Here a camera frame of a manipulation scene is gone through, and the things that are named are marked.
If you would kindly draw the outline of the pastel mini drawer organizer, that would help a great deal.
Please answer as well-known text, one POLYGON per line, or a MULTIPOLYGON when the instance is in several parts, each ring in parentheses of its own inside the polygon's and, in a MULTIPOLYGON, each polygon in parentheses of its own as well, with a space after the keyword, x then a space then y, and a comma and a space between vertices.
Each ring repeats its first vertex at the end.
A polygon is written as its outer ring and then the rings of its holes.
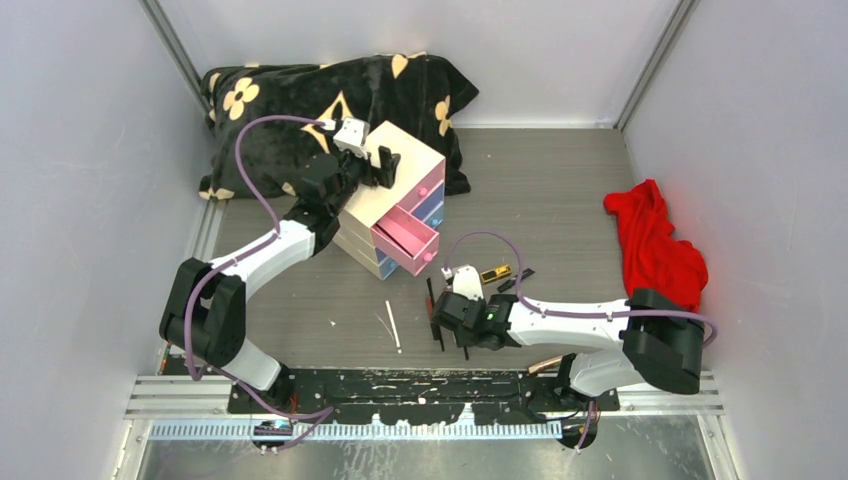
POLYGON ((439 250, 444 219, 444 155, 385 122, 366 138, 374 162, 380 147, 398 154, 392 188, 363 186, 339 216, 333 242, 381 280, 402 268, 415 276, 439 250))

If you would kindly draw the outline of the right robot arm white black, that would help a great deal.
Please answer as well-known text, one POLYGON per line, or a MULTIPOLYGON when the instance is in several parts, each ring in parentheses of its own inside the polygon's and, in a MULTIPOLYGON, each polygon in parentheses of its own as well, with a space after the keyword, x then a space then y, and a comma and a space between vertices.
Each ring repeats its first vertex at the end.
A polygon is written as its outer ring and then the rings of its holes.
POLYGON ((431 320, 451 331, 460 347, 570 348, 554 386, 567 410, 639 383, 678 395, 700 390, 706 318, 673 307, 649 289, 599 303, 552 303, 515 294, 483 299, 447 290, 436 300, 431 320))

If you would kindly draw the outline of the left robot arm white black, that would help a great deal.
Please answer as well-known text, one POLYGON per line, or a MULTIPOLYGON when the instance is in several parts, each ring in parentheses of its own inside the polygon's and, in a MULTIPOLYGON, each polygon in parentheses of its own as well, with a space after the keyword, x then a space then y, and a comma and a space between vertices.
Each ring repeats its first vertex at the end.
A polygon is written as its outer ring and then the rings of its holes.
POLYGON ((291 182, 294 206, 272 229, 210 262, 184 261, 166 302, 161 338, 253 387, 255 403, 269 413, 292 397, 288 370, 246 335, 250 297, 286 269, 320 253, 336 235, 339 214, 359 187, 390 188, 398 182, 401 154, 381 146, 375 155, 319 154, 291 182))

